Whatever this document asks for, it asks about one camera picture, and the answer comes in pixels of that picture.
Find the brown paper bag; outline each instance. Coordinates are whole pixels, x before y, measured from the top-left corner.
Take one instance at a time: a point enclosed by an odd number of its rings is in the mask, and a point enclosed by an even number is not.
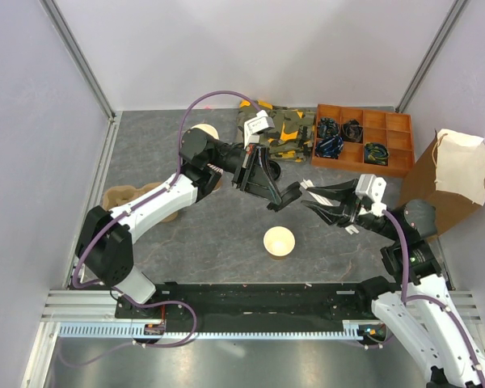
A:
[[[403,181],[399,204],[426,200],[436,208],[438,235],[485,203],[485,144],[442,129]]]

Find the aluminum frame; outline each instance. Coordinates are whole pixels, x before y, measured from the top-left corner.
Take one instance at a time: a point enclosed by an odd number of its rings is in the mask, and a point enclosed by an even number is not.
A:
[[[65,44],[66,48],[69,51],[70,56],[75,62],[75,65],[78,67],[79,72],[84,77],[86,84],[90,87],[91,92],[93,93],[94,97],[97,99],[100,108],[104,112],[104,114],[112,120],[116,113],[112,108],[112,105],[109,103],[108,98],[103,92],[103,89],[100,87],[97,78],[94,76],[93,71],[91,70],[88,61],[86,60],[84,54],[79,47],[74,34],[70,30],[68,23],[65,20],[65,17],[61,13],[59,6],[57,6],[55,0],[40,0],[41,5],[47,12],[50,20],[52,21],[53,26],[56,28],[61,40]]]
[[[468,2],[469,0],[454,0],[454,3],[451,5],[451,8],[445,16],[442,25],[440,25],[438,32],[433,38],[433,41],[428,48],[428,51],[425,53],[424,58],[422,58],[419,68],[415,72],[415,75],[411,79],[410,84],[404,92],[404,95],[401,98],[399,105],[396,107],[396,112],[404,113],[406,111],[407,106],[415,96],[415,93],[419,90],[419,87],[426,77],[429,68],[437,58],[438,53],[442,50],[442,47],[444,47],[444,44],[447,41],[451,30],[458,21],[458,18],[460,17],[462,12],[465,10]]]

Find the purple cable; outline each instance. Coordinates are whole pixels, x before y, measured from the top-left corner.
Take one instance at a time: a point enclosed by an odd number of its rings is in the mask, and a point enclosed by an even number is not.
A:
[[[454,325],[456,326],[456,328],[460,332],[460,335],[463,338],[463,342],[465,343],[465,345],[467,347],[467,351],[469,352],[469,356],[470,356],[472,362],[474,363],[474,366],[480,365],[479,359],[476,356],[476,352],[474,351],[472,344],[469,341],[469,337],[467,336],[465,329],[463,328],[462,324],[460,323],[460,320],[453,313],[453,311],[446,311],[445,310],[445,307],[446,307],[445,303],[439,301],[438,299],[436,299],[434,297],[429,297],[428,295],[412,295],[412,296],[407,298],[407,302],[413,302],[413,301],[419,301],[419,300],[435,303],[437,306],[439,306],[443,311],[445,311],[448,314],[448,316],[453,320]],[[480,370],[480,369],[476,369],[476,373],[478,374],[478,378],[482,383],[482,388],[485,388],[485,375],[483,374],[483,371]]]
[[[207,99],[208,97],[212,97],[214,95],[235,95],[236,97],[239,97],[241,99],[245,99],[247,102],[249,102],[256,109],[257,112],[261,110],[260,107],[259,107],[259,105],[257,103],[255,103],[254,101],[252,101],[251,99],[249,99],[245,95],[242,95],[241,93],[238,93],[236,91],[213,91],[211,93],[208,93],[206,95],[203,95],[199,99],[197,99],[196,101],[194,101],[193,103],[191,103],[191,105],[187,108],[187,110],[183,114],[183,118],[182,118],[182,120],[181,120],[181,122],[179,124],[178,151],[181,148],[181,137],[182,137],[182,133],[183,133],[183,128],[185,126],[185,120],[187,119],[188,115],[190,114],[190,112],[192,111],[192,109],[199,102],[203,101],[204,99]],[[181,157],[179,156],[179,152],[178,152],[178,166],[176,167],[175,176],[172,179],[171,183],[169,184],[171,187],[174,186],[174,184],[178,180],[180,171],[181,171]],[[166,191],[166,189],[163,188],[162,190],[156,192],[155,194],[153,194],[151,196],[148,196],[144,200],[142,200],[139,203],[137,203],[136,205],[134,205],[131,208],[131,210],[133,211],[133,210],[136,210],[136,209],[140,208],[141,206],[145,205],[146,203],[148,203],[149,201],[153,200],[157,196],[160,196],[165,191]],[[117,217],[115,217],[114,219],[112,219],[104,228],[102,228],[97,233],[97,235],[90,241],[90,244],[86,247],[86,249],[82,253],[81,257],[79,258],[79,261],[78,261],[77,265],[75,266],[74,273],[72,275],[72,285],[76,289],[84,289],[85,287],[88,287],[90,285],[97,285],[98,283],[100,283],[100,280],[90,280],[90,281],[88,281],[86,283],[80,283],[79,282],[79,279],[78,279],[79,272],[81,271],[81,267],[83,266],[84,262],[86,261],[86,258],[90,254],[91,250],[94,248],[95,244],[97,244],[97,242],[110,230],[110,228],[112,226],[114,226],[118,221],[120,221],[122,218],[126,217],[127,215],[128,215],[127,212],[123,212],[123,213],[119,214]],[[154,307],[160,307],[160,306],[165,306],[165,305],[178,305],[178,306],[183,306],[187,310],[189,310],[190,313],[191,313],[191,315],[192,315],[192,319],[193,319],[192,329],[191,329],[191,331],[189,332],[189,334],[185,338],[183,338],[183,339],[181,339],[181,340],[179,340],[177,342],[174,342],[172,344],[146,344],[146,347],[149,347],[149,348],[175,348],[175,347],[178,347],[180,345],[186,344],[192,338],[192,336],[196,333],[196,328],[197,328],[197,316],[196,316],[196,312],[194,311],[193,308],[190,307],[190,305],[188,305],[185,302],[181,302],[181,301],[165,301],[165,302],[158,302],[158,303],[151,303],[149,305],[144,305],[144,304],[135,302],[131,297],[129,297],[127,295],[124,295],[124,298],[127,299],[134,306],[140,307],[140,308],[144,308],[144,309],[154,308]],[[117,345],[114,348],[111,348],[110,350],[108,350],[107,352],[105,352],[105,353],[103,353],[103,354],[101,354],[101,355],[99,355],[99,356],[97,356],[95,358],[92,358],[91,360],[89,360],[87,362],[81,363],[81,364],[70,364],[68,361],[66,361],[65,359],[63,359],[63,357],[61,355],[61,352],[59,352],[59,349],[57,351],[57,356],[58,356],[59,360],[64,365],[66,365],[66,366],[68,366],[70,368],[80,368],[80,367],[83,367],[83,366],[87,366],[89,364],[92,364],[93,362],[96,362],[97,360],[99,360],[99,359],[101,359],[101,358],[103,358],[103,357],[105,357],[105,356],[107,356],[107,355],[109,355],[109,354],[111,354],[111,353],[119,350],[119,349],[126,348],[129,345],[131,345],[131,344],[132,343],[125,343],[125,344]]]
[[[179,149],[181,148],[181,137],[182,137],[182,132],[183,132],[183,128],[185,126],[185,120],[187,119],[188,115],[190,114],[190,112],[192,111],[192,109],[198,104],[200,103],[201,101],[203,101],[204,99],[207,99],[208,97],[212,97],[214,95],[235,95],[236,97],[239,97],[241,99],[245,99],[247,102],[249,102],[253,108],[255,108],[258,111],[260,111],[260,107],[259,105],[249,99],[248,97],[246,97],[245,95],[242,95],[241,93],[238,93],[236,91],[213,91],[211,93],[208,93],[206,95],[202,95],[199,99],[197,99],[196,101],[194,101],[193,103],[190,104],[190,106],[187,108],[187,110],[185,111],[185,113],[183,114],[183,118],[181,119],[181,122],[179,123],[179,133],[178,133],[178,151]],[[175,173],[175,177],[172,179],[171,183],[169,183],[169,185],[172,187],[174,186],[174,184],[176,183],[176,181],[178,180],[179,178],[179,173],[181,171],[181,157],[179,156],[179,152],[178,152],[178,166],[176,167],[176,173]],[[137,203],[136,205],[134,205],[131,210],[137,210],[138,208],[140,208],[141,206],[145,205],[146,203],[148,203],[149,201],[153,200],[154,198],[156,198],[157,196],[160,196],[161,194],[163,194],[164,192],[166,191],[165,188],[163,188],[162,190],[156,192],[155,194],[151,195],[151,196],[148,196],[147,198],[145,198],[144,200],[141,200],[139,203]],[[90,285],[97,285],[98,283],[100,283],[100,280],[90,280],[90,281],[87,281],[86,283],[80,283],[79,282],[79,272],[81,271],[81,267],[82,265],[84,264],[86,258],[88,257],[88,255],[90,254],[91,250],[95,247],[95,244],[106,234],[106,232],[108,232],[108,230],[113,226],[115,225],[118,221],[120,221],[122,218],[124,218],[125,216],[127,216],[128,214],[126,212],[123,212],[121,213],[118,217],[116,217],[115,219],[111,220],[104,228],[102,228],[98,233],[97,235],[90,241],[90,244],[88,245],[88,247],[86,247],[86,249],[84,250],[84,252],[82,253],[81,257],[79,258],[79,261],[78,261],[78,264],[75,266],[75,269],[74,269],[74,273],[72,275],[72,286],[75,287],[76,289],[84,289],[85,287],[88,287]]]
[[[403,283],[401,284],[401,301],[406,305],[407,300],[407,281],[409,275],[410,258],[407,253],[407,241],[404,235],[403,228],[401,224],[395,219],[394,215],[388,210],[383,210],[382,213],[388,218],[399,235],[399,240],[401,242],[401,251],[403,253]]]

